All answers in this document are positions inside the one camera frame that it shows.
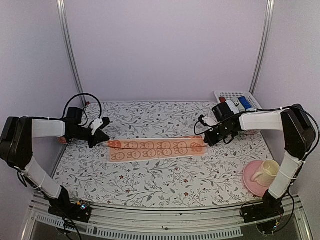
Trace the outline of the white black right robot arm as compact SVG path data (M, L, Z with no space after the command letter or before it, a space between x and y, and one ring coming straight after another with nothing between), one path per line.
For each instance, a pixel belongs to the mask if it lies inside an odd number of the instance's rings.
M210 147L241 132L261 131L271 154L282 157L279 170L263 194L264 203L258 208L262 218L269 218L320 143L319 124L300 104L234 113L226 103L220 103L212 111L215 118L201 115L198 119L207 128L203 135Z

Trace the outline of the light blue terry towel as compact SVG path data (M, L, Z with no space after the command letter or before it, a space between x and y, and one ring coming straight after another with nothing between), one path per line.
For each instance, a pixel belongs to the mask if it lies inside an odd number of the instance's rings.
M234 102L230 99L226 100L225 103L228 105L228 107L230 108L230 110L237 114L239 113L239 109L236 107L236 105L234 104Z

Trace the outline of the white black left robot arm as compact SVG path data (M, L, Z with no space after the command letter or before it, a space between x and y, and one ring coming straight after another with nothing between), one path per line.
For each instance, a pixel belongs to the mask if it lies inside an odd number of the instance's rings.
M0 158L26 177L63 217L70 217L82 208L71 203L66 188L58 185L36 161L33 140L51 137L63 138L67 143L80 140L87 142L91 149L109 141L103 131L110 124L108 117L99 116L83 126L82 116L83 110L78 107L70 107L61 118L10 116L0 137Z

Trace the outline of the orange patterned towel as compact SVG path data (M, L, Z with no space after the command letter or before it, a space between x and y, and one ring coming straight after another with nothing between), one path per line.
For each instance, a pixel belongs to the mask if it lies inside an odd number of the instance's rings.
M105 145L109 148L110 163L204 156L208 148L201 136L116 139Z

